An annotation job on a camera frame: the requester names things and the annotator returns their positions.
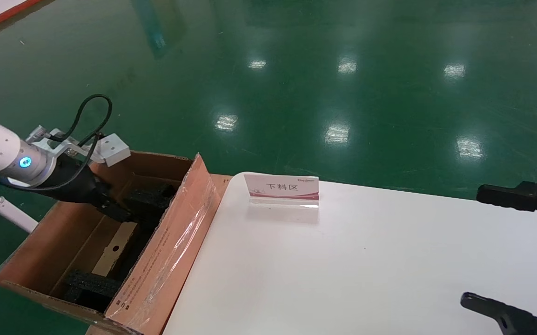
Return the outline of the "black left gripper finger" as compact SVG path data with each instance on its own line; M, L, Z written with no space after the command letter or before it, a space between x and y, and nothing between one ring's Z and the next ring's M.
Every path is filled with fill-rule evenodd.
M119 223L133 221L132 212L115 200L102 202L100 205L100 212Z
M93 182L93 201L111 201L112 186L104 180L94 180Z

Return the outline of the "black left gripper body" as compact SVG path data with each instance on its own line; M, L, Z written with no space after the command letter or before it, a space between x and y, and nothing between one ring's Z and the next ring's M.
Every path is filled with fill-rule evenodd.
M51 176L44 182L44 187L54 187L63 184L79 170L82 162L73 159L68 155L60 155L56 159L56 165ZM55 200L69 203L87 203L93 206L100 206L102 201L93 201L93 182L102 180L92 170L85 166L83 170L73 178L73 180L61 188L45 191L44 195Z

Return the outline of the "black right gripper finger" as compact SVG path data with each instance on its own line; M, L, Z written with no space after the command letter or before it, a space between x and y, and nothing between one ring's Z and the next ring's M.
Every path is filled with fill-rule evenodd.
M463 293L460 305L493 319L503 335L537 335L537 316L527 310L475 293Z
M481 185L477 190L476 201L519 211L535 212L537 211L537 183L523 181L515 188Z

